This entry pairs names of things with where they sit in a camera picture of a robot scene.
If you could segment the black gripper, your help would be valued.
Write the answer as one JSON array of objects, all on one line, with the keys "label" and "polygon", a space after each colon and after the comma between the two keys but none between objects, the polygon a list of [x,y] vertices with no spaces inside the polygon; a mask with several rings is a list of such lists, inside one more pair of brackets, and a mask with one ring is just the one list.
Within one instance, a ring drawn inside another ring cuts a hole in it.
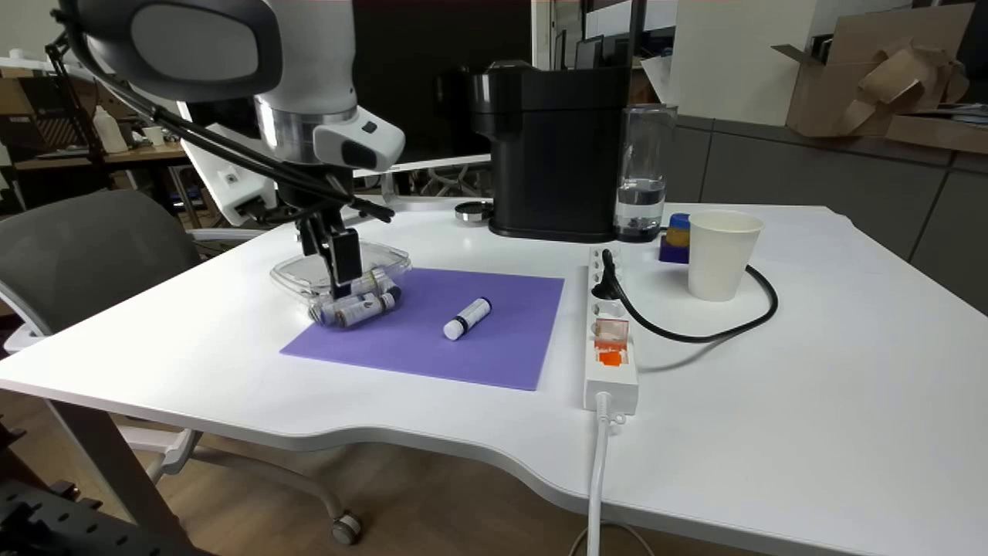
[{"label": "black gripper", "polygon": [[320,246],[319,220],[330,235],[330,285],[346,293],[361,275],[361,245],[357,227],[343,227],[343,206],[352,184],[339,174],[307,169],[307,188],[294,188],[292,202],[302,214],[298,220],[302,254],[311,257]]}]

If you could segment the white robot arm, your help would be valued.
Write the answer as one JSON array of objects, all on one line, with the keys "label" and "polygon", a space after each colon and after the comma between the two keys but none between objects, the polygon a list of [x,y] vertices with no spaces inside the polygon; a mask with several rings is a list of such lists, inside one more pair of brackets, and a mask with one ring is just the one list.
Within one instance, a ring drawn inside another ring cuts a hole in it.
[{"label": "white robot arm", "polygon": [[183,138],[229,223],[292,215],[330,293],[352,293],[348,174],[406,149],[358,104],[352,0],[58,0],[53,19],[110,93]]}]

